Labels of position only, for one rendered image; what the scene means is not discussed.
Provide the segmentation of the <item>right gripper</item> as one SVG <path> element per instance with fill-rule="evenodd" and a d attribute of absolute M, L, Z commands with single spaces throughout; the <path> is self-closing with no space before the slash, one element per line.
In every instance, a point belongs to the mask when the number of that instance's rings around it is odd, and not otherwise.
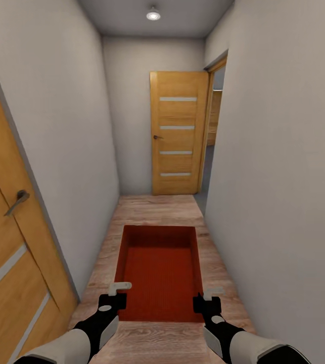
<path fill-rule="evenodd" d="M 194 313 L 202 313 L 204 316 L 204 312 L 208 307 L 213 307 L 217 309 L 219 313 L 221 313 L 221 301 L 219 297 L 212 297 L 212 301 L 205 301 L 203 297 L 193 297 L 193 310 Z"/>

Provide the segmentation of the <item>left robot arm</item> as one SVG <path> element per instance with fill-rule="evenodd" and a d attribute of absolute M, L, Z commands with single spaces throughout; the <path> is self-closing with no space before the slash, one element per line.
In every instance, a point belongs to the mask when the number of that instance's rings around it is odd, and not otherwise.
<path fill-rule="evenodd" d="M 89 364 L 92 357 L 115 334 L 119 317 L 117 310 L 126 308 L 126 293 L 131 282 L 110 283 L 109 294 L 99 298 L 97 313 L 80 321 L 59 338 L 32 349 L 13 364 Z"/>

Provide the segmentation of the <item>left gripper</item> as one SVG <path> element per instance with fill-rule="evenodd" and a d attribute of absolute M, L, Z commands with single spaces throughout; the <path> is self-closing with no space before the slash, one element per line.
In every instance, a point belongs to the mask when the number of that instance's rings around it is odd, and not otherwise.
<path fill-rule="evenodd" d="M 99 306 L 101 307 L 103 303 L 108 301 L 113 301 L 117 305 L 117 310 L 124 310 L 126 308 L 126 293 L 119 293 L 116 296 L 108 296 L 108 294 L 102 294 L 99 298 Z"/>

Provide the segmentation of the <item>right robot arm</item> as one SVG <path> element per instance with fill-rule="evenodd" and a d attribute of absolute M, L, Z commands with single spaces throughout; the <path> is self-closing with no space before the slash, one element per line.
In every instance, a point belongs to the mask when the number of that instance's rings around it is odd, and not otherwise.
<path fill-rule="evenodd" d="M 204 338 L 227 364 L 310 364 L 291 345 L 276 339 L 263 338 L 226 322 L 219 297 L 224 287 L 203 287 L 203 297 L 193 297 L 194 313 L 202 313 L 206 326 Z"/>

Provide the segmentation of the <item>storage box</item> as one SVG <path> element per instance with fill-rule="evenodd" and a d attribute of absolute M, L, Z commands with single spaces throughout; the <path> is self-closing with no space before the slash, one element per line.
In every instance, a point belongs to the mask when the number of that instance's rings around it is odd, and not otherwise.
<path fill-rule="evenodd" d="M 205 323 L 194 313 L 203 297 L 196 229 L 192 226 L 125 225 L 115 283 L 131 282 L 119 321 Z"/>

